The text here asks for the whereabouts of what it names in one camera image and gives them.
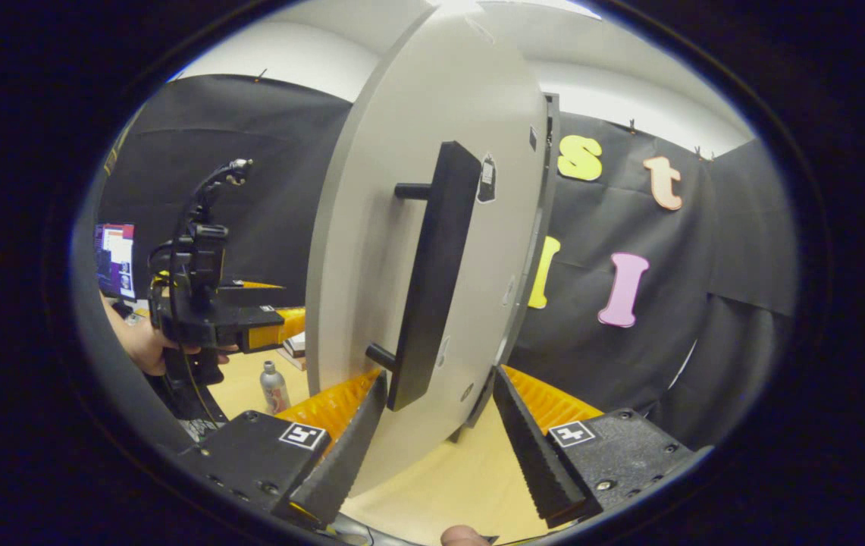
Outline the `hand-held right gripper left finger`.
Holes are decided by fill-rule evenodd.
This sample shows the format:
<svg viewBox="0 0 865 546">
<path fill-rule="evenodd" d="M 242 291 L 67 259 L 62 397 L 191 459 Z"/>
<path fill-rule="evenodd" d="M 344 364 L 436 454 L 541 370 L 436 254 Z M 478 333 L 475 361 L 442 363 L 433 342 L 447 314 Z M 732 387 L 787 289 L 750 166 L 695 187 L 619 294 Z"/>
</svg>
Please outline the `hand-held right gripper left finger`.
<svg viewBox="0 0 865 546">
<path fill-rule="evenodd" d="M 179 453 L 180 465 L 253 514 L 325 529 L 355 484 L 387 404 L 387 371 L 350 384 L 366 391 L 336 440 L 321 426 L 245 412 Z"/>
</svg>

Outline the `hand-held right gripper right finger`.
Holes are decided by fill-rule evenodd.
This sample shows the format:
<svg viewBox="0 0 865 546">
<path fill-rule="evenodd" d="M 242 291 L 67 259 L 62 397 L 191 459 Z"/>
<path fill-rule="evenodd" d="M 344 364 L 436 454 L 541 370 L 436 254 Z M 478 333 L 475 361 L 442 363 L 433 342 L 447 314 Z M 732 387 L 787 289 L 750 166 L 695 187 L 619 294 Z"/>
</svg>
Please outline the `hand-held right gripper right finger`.
<svg viewBox="0 0 865 546">
<path fill-rule="evenodd" d="M 549 528 L 612 513 L 685 474 L 695 450 L 633 409 L 597 414 L 509 367 L 492 397 L 539 517 Z"/>
</svg>

